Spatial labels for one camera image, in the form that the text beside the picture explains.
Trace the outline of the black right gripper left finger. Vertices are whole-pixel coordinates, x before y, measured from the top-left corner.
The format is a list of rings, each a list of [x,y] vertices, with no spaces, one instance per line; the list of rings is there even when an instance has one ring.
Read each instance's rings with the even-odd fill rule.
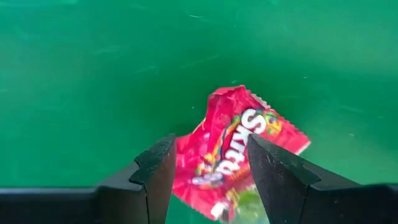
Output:
[[[164,224],[176,168],[176,136],[140,153],[132,164],[98,184],[104,224]]]

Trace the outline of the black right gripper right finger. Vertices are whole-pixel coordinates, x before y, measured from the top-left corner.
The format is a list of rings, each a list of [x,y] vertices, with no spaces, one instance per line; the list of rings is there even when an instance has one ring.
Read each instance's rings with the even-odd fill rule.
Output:
[[[322,224],[332,220],[329,193],[360,185],[256,134],[248,137],[251,173],[270,224]]]

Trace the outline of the red Skittles pack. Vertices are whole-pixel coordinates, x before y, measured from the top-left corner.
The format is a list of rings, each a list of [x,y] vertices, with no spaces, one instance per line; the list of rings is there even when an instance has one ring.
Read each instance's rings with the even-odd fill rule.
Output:
[[[204,120],[176,142],[172,193],[210,220],[230,224],[239,195],[256,189],[248,136],[270,140],[294,154],[309,138],[245,86],[219,88],[208,99]]]

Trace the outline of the clear-wrapped green candy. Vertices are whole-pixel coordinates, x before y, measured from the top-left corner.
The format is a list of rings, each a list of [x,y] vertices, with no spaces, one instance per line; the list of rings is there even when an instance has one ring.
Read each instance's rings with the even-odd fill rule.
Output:
[[[230,224],[269,224],[261,198],[256,189],[249,189],[239,195],[238,206]]]

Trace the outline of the green felt mat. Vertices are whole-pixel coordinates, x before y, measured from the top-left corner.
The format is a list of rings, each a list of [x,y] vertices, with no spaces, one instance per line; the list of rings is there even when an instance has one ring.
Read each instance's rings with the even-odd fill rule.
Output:
[[[0,0],[0,187],[91,186],[238,85],[398,183],[398,0]]]

